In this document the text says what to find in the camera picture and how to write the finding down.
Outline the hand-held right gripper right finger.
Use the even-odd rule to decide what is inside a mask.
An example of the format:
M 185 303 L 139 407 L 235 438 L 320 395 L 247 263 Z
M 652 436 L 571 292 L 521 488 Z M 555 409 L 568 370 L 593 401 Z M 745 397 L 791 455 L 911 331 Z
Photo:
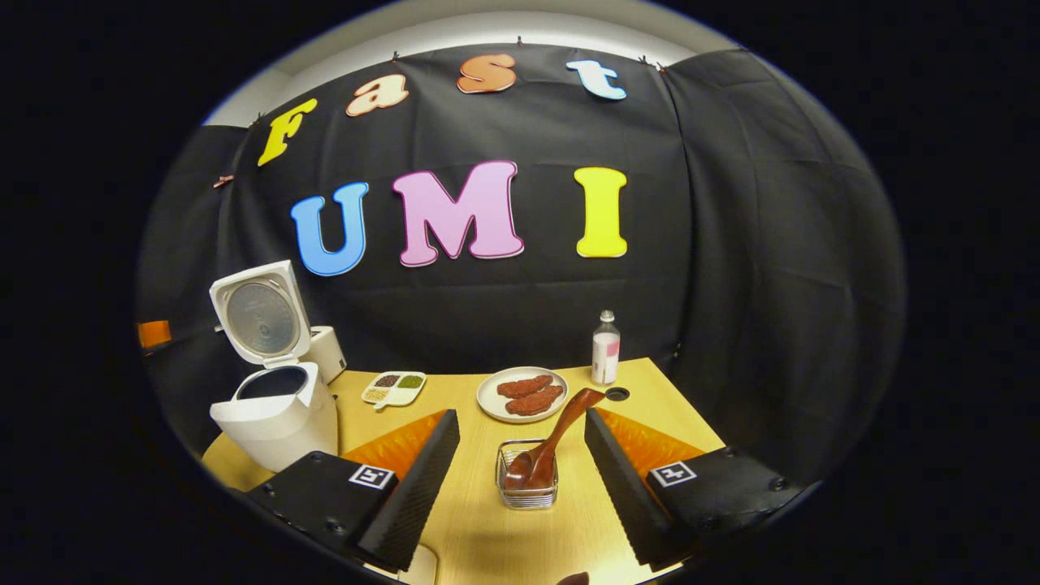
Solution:
M 739 449 L 705 453 L 608 409 L 588 409 L 584 441 L 638 562 L 653 570 L 738 546 L 805 495 Z

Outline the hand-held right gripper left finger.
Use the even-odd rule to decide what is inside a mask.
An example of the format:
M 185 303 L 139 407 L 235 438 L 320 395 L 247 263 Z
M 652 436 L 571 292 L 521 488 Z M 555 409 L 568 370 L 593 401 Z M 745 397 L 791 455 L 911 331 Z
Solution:
M 442 409 L 342 457 L 305 454 L 246 497 L 328 552 L 407 570 L 458 441 L 457 412 Z

